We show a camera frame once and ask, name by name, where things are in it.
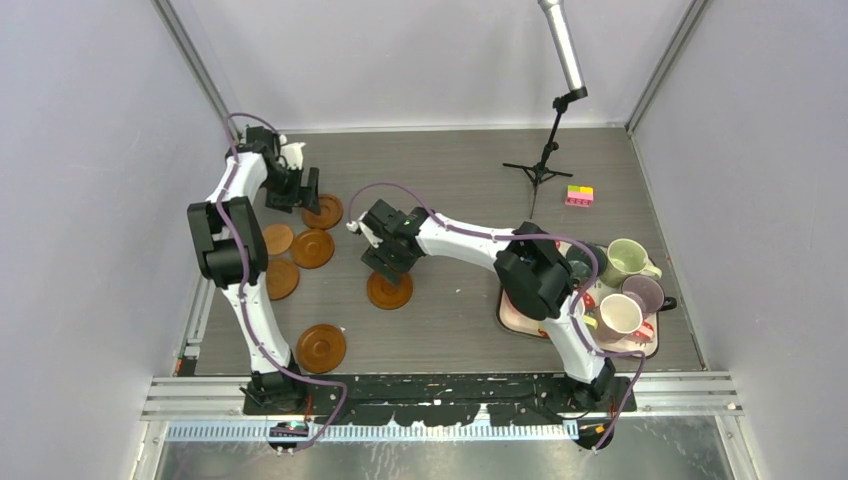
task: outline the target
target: white wall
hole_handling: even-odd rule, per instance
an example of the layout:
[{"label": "white wall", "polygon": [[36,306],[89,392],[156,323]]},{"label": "white wall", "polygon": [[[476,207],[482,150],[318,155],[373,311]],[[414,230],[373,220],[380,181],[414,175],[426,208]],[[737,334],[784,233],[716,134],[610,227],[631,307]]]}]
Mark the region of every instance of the white wall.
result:
[{"label": "white wall", "polygon": [[126,475],[221,128],[148,0],[4,2],[0,477]]},{"label": "white wall", "polygon": [[845,478],[848,4],[712,2],[639,126],[704,352],[767,478]]},{"label": "white wall", "polygon": [[[536,0],[174,3],[228,103],[286,130],[548,126],[566,93]],[[566,0],[589,98],[564,124],[625,122],[688,4]]]}]

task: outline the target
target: silver tube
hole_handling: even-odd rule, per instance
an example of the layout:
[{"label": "silver tube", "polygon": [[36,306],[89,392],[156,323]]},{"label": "silver tube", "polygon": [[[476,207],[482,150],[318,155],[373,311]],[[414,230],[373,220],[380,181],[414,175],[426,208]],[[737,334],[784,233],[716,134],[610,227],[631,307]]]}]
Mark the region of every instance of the silver tube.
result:
[{"label": "silver tube", "polygon": [[554,45],[562,65],[562,73],[565,74],[565,83],[570,92],[580,90],[585,85],[580,75],[580,65],[577,63],[577,54],[571,42],[571,33],[565,21],[565,13],[562,11],[562,0],[539,0],[539,6],[545,12],[551,35],[554,37]]}]

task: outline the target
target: camera stand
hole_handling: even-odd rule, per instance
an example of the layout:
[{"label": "camera stand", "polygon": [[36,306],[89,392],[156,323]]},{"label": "camera stand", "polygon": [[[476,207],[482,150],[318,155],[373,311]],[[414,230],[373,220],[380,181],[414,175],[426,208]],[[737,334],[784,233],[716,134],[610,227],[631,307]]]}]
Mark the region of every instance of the camera stand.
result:
[{"label": "camera stand", "polygon": [[536,165],[528,167],[526,165],[516,165],[514,163],[503,164],[503,166],[507,168],[517,168],[519,170],[523,170],[524,173],[527,174],[527,177],[530,179],[530,183],[533,184],[533,203],[532,205],[530,205],[530,218],[533,218],[533,211],[536,209],[536,195],[539,191],[539,185],[547,182],[548,180],[554,177],[574,176],[570,173],[551,170],[547,167],[547,164],[548,159],[551,157],[551,153],[555,152],[556,150],[559,150],[559,144],[554,141],[557,128],[559,128],[559,120],[560,118],[562,118],[562,114],[565,113],[565,111],[568,109],[569,103],[585,96],[585,88],[581,90],[583,90],[583,92],[581,92],[582,95],[574,95],[574,92],[572,92],[554,99],[553,108],[556,109],[557,116],[554,119],[554,126],[551,129],[550,137],[548,137],[548,143],[546,143],[545,147],[542,149],[542,158]]}]

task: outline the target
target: brown plate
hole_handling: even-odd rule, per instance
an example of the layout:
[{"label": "brown plate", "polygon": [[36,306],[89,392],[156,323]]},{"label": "brown plate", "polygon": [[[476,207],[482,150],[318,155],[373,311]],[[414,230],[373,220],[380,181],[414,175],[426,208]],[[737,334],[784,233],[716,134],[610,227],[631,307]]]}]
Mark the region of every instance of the brown plate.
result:
[{"label": "brown plate", "polygon": [[333,258],[336,244],[333,236],[324,230],[307,230],[295,237],[292,259],[303,268],[318,268]]},{"label": "brown plate", "polygon": [[412,298],[412,277],[404,273],[400,277],[400,285],[396,287],[379,273],[373,272],[368,277],[368,286],[365,290],[368,293],[368,299],[375,306],[383,310],[394,310],[406,305],[406,302]]},{"label": "brown plate", "polygon": [[262,231],[265,246],[268,247],[268,255],[280,255],[285,253],[294,240],[294,232],[291,227],[282,223],[270,225]]},{"label": "brown plate", "polygon": [[327,373],[344,360],[347,342],[332,325],[313,325],[297,341],[297,363],[312,373]]},{"label": "brown plate", "polygon": [[321,215],[315,215],[304,208],[300,214],[303,223],[309,228],[321,230],[329,230],[335,227],[342,219],[342,213],[344,213],[342,201],[335,195],[322,193],[318,195],[318,204],[321,205]]},{"label": "brown plate", "polygon": [[280,300],[291,295],[300,281],[297,265],[287,258],[273,258],[265,272],[265,285],[271,300]]}]

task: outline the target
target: green mug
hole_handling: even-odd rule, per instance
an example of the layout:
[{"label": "green mug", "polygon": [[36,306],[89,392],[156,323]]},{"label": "green mug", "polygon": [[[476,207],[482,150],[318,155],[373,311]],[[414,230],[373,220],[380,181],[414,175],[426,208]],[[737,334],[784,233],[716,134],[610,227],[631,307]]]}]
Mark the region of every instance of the green mug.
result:
[{"label": "green mug", "polygon": [[607,247],[609,264],[601,280],[610,287],[621,286],[631,275],[662,277],[662,270],[653,266],[645,247],[629,238],[619,238]]}]

